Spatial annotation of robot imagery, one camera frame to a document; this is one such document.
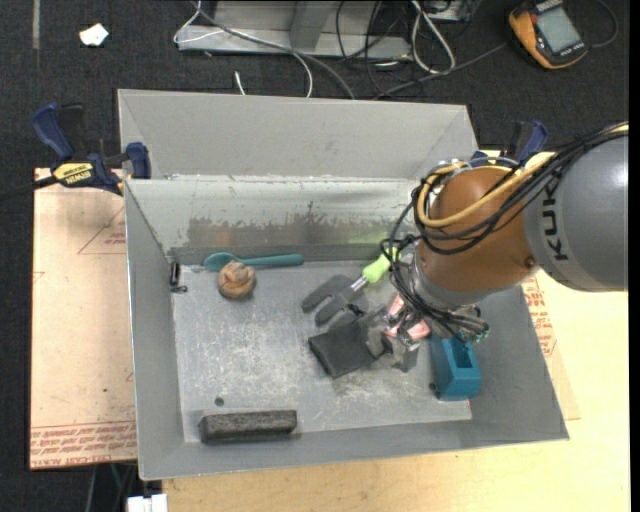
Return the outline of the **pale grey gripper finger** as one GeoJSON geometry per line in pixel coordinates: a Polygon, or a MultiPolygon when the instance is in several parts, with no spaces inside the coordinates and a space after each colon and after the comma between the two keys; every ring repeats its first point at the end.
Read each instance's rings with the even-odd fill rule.
{"type": "Polygon", "coordinates": [[[397,341],[397,327],[386,323],[373,323],[367,328],[366,346],[374,358],[393,355],[397,341]]]}
{"type": "Polygon", "coordinates": [[[417,364],[420,346],[420,342],[409,344],[404,342],[395,343],[393,348],[392,366],[403,373],[409,372],[417,364]]]}

